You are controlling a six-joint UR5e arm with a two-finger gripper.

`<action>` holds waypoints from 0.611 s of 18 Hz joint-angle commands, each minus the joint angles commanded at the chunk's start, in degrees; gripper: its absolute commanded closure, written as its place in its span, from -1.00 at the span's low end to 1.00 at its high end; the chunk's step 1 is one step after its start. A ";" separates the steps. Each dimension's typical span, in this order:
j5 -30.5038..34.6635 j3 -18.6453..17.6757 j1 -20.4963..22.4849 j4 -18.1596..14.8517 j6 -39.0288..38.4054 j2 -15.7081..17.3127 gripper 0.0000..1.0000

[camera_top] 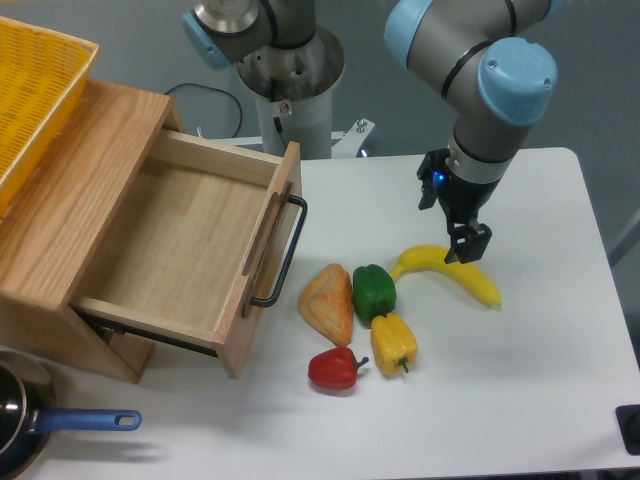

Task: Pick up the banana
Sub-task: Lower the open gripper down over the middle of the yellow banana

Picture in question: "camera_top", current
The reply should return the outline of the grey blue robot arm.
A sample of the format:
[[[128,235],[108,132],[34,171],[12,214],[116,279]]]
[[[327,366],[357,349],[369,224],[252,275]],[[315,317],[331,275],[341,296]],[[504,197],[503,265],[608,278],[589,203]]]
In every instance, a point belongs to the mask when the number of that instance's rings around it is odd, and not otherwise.
[[[531,128],[544,115],[557,66],[522,32],[554,1],[401,1],[384,40],[395,59],[458,114],[448,144],[417,172],[421,209],[439,205],[450,247],[446,263],[479,260],[491,239],[478,219]],[[344,71],[337,39],[311,1],[199,1],[182,17],[202,60],[235,67],[259,109],[263,144],[281,153],[299,142],[311,158],[330,152],[330,121],[317,100]]]

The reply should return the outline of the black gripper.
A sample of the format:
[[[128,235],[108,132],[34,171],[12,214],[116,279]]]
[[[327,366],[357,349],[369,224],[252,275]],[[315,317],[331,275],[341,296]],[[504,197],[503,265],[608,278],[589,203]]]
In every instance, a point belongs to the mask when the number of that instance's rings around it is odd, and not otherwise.
[[[502,179],[502,164],[480,161],[461,150],[439,149],[432,153],[432,171],[450,236],[444,262],[465,264],[480,260],[492,230],[484,223],[473,222]]]

